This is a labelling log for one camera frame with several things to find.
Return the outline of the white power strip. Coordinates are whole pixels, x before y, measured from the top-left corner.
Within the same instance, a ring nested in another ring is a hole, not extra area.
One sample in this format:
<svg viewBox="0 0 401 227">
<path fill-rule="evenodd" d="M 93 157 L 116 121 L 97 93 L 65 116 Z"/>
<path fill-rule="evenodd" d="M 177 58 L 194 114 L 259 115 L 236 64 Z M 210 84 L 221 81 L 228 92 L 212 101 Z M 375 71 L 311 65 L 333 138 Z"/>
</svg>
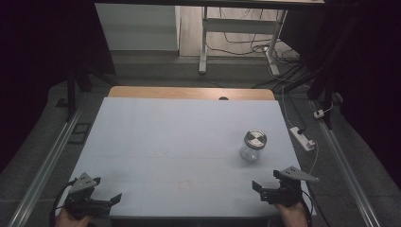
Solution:
<svg viewBox="0 0 401 227">
<path fill-rule="evenodd" d="M 292 127 L 289 131 L 305 152 L 310 152 L 315 148 L 316 143 L 313 140 L 307 139 L 303 130 L 300 130 L 298 127 Z"/>
</svg>

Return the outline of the white cabinet panel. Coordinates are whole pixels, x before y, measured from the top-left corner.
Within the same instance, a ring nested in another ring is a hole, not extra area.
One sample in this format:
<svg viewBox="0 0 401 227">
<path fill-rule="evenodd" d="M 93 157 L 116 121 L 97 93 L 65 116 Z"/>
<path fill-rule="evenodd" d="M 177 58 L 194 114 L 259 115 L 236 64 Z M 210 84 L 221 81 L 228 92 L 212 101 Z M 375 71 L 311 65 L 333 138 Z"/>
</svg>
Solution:
<svg viewBox="0 0 401 227">
<path fill-rule="evenodd" d="M 108 47 L 121 51 L 178 51 L 179 9 L 96 3 Z"/>
</svg>

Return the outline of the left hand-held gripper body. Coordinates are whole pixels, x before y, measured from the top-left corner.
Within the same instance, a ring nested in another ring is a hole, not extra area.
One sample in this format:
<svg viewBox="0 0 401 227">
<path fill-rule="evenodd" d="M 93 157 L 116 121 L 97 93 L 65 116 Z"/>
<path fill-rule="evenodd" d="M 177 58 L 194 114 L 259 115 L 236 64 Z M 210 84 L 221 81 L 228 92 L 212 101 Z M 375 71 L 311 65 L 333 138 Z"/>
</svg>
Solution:
<svg viewBox="0 0 401 227">
<path fill-rule="evenodd" d="M 64 209 L 74 218 L 107 217 L 111 207 L 108 201 L 97 201 L 91 198 L 96 183 L 87 173 L 82 173 L 69 189 L 64 201 Z"/>
</svg>

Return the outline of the person's left hand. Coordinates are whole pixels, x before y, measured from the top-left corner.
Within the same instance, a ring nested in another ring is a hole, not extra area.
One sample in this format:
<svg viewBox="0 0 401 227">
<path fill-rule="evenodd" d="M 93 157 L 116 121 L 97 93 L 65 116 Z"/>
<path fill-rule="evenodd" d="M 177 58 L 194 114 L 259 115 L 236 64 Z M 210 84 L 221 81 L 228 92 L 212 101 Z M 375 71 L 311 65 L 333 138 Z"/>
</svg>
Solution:
<svg viewBox="0 0 401 227">
<path fill-rule="evenodd" d="M 56 218 L 55 227 L 88 227 L 90 220 L 89 216 L 76 219 L 62 208 Z"/>
</svg>

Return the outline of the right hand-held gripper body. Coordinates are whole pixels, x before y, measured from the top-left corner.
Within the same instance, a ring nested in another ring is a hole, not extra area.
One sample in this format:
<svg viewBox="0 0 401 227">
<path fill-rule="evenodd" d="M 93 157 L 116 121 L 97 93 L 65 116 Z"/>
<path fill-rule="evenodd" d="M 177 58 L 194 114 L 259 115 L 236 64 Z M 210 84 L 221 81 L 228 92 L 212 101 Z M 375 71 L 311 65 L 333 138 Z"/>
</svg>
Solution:
<svg viewBox="0 0 401 227">
<path fill-rule="evenodd" d="M 279 187 L 268 189 L 268 204 L 283 204 L 290 207 L 303 199 L 303 190 L 301 181 L 316 183 L 319 179 L 306 172 L 303 172 L 295 166 L 290 166 L 284 170 L 279 170 L 282 178 L 279 181 Z"/>
</svg>

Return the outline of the person's right hand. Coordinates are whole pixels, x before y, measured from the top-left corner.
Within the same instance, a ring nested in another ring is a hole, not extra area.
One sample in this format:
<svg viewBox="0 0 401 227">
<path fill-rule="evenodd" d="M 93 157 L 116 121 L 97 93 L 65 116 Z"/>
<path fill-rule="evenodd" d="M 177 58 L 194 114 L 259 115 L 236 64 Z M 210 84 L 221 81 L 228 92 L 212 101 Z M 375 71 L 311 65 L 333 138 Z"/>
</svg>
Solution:
<svg viewBox="0 0 401 227">
<path fill-rule="evenodd" d="M 308 227 L 306 211 L 299 202 L 290 207 L 277 203 L 275 207 L 285 227 Z"/>
</svg>

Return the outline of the white desk frame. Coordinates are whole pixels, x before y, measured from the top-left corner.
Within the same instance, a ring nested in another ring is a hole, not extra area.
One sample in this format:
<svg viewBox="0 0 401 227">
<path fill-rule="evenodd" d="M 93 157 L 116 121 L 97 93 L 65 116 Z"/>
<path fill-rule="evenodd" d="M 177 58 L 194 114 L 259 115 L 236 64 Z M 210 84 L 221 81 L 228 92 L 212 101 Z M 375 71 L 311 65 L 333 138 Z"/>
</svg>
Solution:
<svg viewBox="0 0 401 227">
<path fill-rule="evenodd" d="M 280 72 L 273 58 L 273 51 L 279 38 L 282 25 L 287 12 L 284 9 L 277 10 L 277 19 L 275 21 L 261 20 L 242 20 L 242 19 L 222 19 L 209 18 L 208 7 L 202 8 L 202 31 L 200 47 L 199 73 L 206 73 L 207 54 L 206 38 L 208 32 L 228 32 L 228 33 L 253 33 L 271 35 L 271 42 L 268 47 L 263 48 L 263 52 L 268 61 L 268 67 L 273 76 L 279 76 Z"/>
</svg>

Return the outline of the clear glass jar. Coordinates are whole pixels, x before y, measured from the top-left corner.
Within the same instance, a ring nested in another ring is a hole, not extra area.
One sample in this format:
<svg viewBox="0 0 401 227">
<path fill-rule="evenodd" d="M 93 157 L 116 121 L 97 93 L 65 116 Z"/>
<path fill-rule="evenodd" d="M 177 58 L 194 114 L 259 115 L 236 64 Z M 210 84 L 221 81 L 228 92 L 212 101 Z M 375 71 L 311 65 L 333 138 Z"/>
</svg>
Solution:
<svg viewBox="0 0 401 227">
<path fill-rule="evenodd" d="M 240 157 L 248 163 L 256 162 L 263 149 L 252 149 L 249 148 L 244 142 L 239 150 Z"/>
</svg>

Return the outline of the metal floor rail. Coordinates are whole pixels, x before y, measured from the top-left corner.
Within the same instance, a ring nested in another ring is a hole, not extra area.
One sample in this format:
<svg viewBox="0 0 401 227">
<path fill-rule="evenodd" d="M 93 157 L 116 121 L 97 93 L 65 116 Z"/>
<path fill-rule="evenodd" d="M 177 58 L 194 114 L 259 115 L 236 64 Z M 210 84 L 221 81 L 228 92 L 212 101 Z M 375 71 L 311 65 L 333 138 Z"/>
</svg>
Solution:
<svg viewBox="0 0 401 227">
<path fill-rule="evenodd" d="M 357 175 L 348 162 L 337 136 L 327 127 L 322 119 L 317 119 L 315 117 L 313 117 L 313 119 L 318 123 L 323 133 L 323 137 L 336 160 L 339 170 L 355 200 L 366 227 L 382 227 L 375 209 L 371 205 L 368 196 L 357 179 Z"/>
<path fill-rule="evenodd" d="M 32 211 L 43 193 L 44 187 L 58 162 L 67 140 L 76 126 L 82 113 L 83 102 L 80 102 L 72 113 L 62 120 L 62 128 L 57 131 L 49 131 L 53 136 L 51 146 L 47 146 L 43 161 L 28 182 L 24 196 L 19 200 L 18 206 L 10 218 L 7 227 L 25 227 Z"/>
</svg>

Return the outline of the silver metal jar lid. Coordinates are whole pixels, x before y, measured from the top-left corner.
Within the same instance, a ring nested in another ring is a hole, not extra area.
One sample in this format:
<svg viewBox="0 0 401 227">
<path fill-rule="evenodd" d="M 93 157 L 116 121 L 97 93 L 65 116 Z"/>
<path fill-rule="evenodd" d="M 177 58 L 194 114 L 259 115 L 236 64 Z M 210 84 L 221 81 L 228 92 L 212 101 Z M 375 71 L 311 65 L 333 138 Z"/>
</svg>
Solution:
<svg viewBox="0 0 401 227">
<path fill-rule="evenodd" d="M 244 143 L 252 149 L 262 149 L 267 142 L 267 135 L 260 130 L 250 130 L 244 136 Z"/>
</svg>

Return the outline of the black floor plate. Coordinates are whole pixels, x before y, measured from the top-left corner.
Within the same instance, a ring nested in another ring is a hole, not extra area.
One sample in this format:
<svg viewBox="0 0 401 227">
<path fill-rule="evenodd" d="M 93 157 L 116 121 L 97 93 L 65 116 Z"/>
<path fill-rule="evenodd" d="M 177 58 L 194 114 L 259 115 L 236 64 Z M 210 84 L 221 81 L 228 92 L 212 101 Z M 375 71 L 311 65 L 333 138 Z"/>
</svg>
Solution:
<svg viewBox="0 0 401 227">
<path fill-rule="evenodd" d="M 91 128 L 91 123 L 77 123 L 69 136 L 68 144 L 83 145 L 89 136 Z"/>
</svg>

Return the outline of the black metal stand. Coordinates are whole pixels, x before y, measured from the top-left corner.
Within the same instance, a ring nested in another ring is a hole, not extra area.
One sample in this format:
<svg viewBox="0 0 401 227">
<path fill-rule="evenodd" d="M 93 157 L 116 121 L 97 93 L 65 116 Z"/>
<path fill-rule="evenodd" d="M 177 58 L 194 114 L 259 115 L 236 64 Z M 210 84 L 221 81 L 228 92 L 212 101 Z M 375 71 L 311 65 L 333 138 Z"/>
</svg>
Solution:
<svg viewBox="0 0 401 227">
<path fill-rule="evenodd" d="M 76 86 L 82 92 L 91 92 L 93 84 L 89 79 L 90 71 L 83 64 L 73 65 L 67 73 L 67 99 L 60 99 L 57 107 L 66 107 L 67 116 L 65 121 L 69 122 L 76 112 Z"/>
<path fill-rule="evenodd" d="M 331 110 L 333 108 L 333 77 L 331 66 L 328 63 L 324 63 L 316 71 L 315 80 L 312 82 L 312 85 L 307 92 L 307 96 L 311 100 L 317 100 L 321 95 L 323 95 L 322 120 L 329 130 L 332 129 Z"/>
</svg>

